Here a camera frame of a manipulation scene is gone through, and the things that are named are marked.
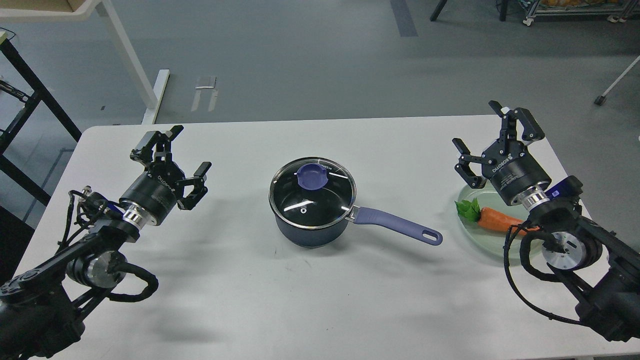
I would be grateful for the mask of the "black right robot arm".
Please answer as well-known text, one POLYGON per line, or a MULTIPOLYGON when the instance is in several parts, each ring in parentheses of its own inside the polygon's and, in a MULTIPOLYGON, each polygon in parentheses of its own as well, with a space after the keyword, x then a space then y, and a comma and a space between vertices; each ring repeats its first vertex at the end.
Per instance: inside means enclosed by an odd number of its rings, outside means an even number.
POLYGON ((640 332, 639 253, 582 214, 582 182, 573 175, 556 185, 528 151, 546 136, 528 109, 509 109, 498 101, 490 108, 501 118, 499 136, 481 155, 471 155, 462 139, 455 170, 473 189, 490 182, 505 205, 522 205, 527 219, 507 226, 503 267, 510 287, 521 292, 510 272, 509 252, 517 234, 519 262, 541 281, 563 284, 578 301, 578 320, 558 316, 528 302, 553 320, 592 329, 608 341, 629 341, 640 332))

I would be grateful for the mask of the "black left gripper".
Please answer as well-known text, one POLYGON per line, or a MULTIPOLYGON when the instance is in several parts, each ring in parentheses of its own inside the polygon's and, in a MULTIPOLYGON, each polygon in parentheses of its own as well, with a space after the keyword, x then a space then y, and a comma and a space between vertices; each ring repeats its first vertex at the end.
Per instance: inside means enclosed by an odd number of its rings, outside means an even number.
POLYGON ((183 129, 183 125, 174 125, 167 131, 148 131, 130 151, 132 161, 150 168, 128 187, 119 203, 143 208, 151 215, 154 226, 162 224, 176 204, 180 210, 190 211, 208 193, 206 173, 212 162, 202 162, 189 178, 173 162, 171 145, 183 129), (185 187, 189 186, 193 187, 192 191, 183 196, 185 187))

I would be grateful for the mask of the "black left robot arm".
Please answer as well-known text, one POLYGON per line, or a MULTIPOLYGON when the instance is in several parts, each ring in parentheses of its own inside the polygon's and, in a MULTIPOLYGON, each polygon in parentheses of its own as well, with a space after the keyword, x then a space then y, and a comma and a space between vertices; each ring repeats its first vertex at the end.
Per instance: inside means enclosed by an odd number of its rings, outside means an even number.
POLYGON ((103 300, 137 303, 159 287, 150 271, 128 262, 120 248, 145 226, 159 226, 174 207, 191 210, 207 194, 202 162, 192 177, 173 161, 183 130, 149 131, 131 150, 144 171, 117 202, 86 186, 69 191, 66 228, 55 254, 1 287, 3 360, 50 358, 78 341, 84 320, 103 300))

